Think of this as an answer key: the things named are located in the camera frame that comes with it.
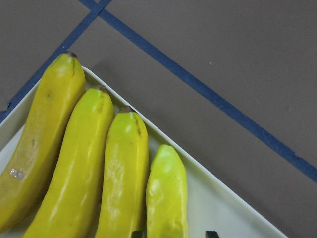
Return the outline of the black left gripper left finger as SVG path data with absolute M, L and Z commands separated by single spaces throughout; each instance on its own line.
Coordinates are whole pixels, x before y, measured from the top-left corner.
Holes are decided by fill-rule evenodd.
M 132 238 L 144 238 L 145 237 L 145 231 L 133 231 L 132 232 Z

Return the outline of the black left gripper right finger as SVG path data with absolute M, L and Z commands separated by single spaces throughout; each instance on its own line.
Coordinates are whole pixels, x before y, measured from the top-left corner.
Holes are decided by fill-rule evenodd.
M 219 238 L 217 231 L 206 231 L 206 238 Z

